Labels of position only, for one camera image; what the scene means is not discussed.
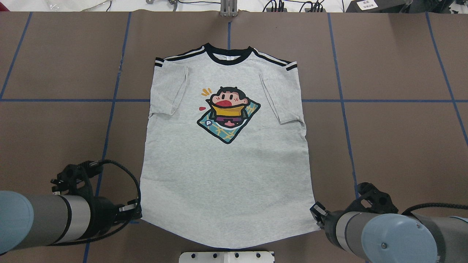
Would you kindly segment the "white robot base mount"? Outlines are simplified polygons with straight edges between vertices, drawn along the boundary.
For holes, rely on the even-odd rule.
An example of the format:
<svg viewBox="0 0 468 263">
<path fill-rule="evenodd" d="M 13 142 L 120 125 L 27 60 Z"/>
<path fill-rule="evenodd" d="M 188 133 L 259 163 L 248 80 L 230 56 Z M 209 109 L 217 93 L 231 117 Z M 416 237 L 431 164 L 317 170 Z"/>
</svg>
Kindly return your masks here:
<svg viewBox="0 0 468 263">
<path fill-rule="evenodd" d="M 184 252 L 179 263 L 274 263 L 274 252 L 269 251 L 224 251 Z"/>
</svg>

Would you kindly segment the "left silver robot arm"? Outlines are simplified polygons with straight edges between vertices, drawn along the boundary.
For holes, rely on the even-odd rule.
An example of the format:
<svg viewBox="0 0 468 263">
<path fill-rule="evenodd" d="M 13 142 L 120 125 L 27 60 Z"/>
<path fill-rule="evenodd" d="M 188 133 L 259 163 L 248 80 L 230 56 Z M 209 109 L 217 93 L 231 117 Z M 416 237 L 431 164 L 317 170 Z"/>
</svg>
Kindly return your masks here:
<svg viewBox="0 0 468 263">
<path fill-rule="evenodd" d="M 114 204 L 93 191 L 91 178 L 112 164 L 132 179 L 137 198 Z M 42 246 L 94 243 L 123 230 L 142 218 L 141 190 L 137 178 L 113 160 L 87 160 L 69 164 L 51 180 L 52 194 L 35 196 L 1 191 L 1 254 Z"/>
</svg>

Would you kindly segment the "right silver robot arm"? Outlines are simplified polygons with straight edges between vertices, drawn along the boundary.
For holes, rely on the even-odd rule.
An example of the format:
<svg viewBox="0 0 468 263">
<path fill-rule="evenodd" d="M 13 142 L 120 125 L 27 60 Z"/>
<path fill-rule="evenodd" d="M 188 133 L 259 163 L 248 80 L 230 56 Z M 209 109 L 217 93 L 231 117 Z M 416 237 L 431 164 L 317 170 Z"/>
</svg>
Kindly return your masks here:
<svg viewBox="0 0 468 263">
<path fill-rule="evenodd" d="M 416 213 L 431 207 L 466 210 L 466 205 L 423 203 L 398 213 L 388 193 L 373 184 L 357 189 L 359 198 L 344 210 L 328 211 L 320 202 L 310 208 L 334 246 L 370 263 L 467 262 L 467 218 Z"/>
</svg>

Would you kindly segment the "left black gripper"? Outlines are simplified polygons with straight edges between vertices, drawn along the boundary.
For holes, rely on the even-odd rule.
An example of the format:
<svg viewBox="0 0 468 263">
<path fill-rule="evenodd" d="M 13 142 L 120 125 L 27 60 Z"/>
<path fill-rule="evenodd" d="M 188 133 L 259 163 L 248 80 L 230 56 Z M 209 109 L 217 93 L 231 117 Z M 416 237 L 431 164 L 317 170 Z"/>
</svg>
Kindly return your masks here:
<svg viewBox="0 0 468 263">
<path fill-rule="evenodd" d="M 105 197 L 96 196 L 91 178 L 112 164 L 130 176 L 137 191 L 137 198 L 126 205 L 114 204 Z M 115 160 L 87 160 L 69 164 L 52 183 L 52 193 L 60 197 L 67 208 L 67 222 L 58 241 L 100 241 L 108 238 L 132 220 L 142 218 L 141 190 L 133 173 Z"/>
</svg>

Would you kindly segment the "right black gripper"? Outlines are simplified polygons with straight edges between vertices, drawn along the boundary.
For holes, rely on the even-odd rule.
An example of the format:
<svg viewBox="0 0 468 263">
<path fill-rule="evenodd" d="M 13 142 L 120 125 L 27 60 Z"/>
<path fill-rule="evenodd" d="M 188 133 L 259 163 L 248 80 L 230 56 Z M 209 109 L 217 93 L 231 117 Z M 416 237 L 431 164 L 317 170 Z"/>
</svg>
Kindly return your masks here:
<svg viewBox="0 0 468 263">
<path fill-rule="evenodd" d="M 389 194 L 379 190 L 372 183 L 360 183 L 358 193 L 359 197 L 344 210 L 328 211 L 322 203 L 316 202 L 310 208 L 310 212 L 317 221 L 318 226 L 326 231 L 335 230 L 339 218 L 351 212 L 373 214 L 396 214 L 399 212 Z"/>
</svg>

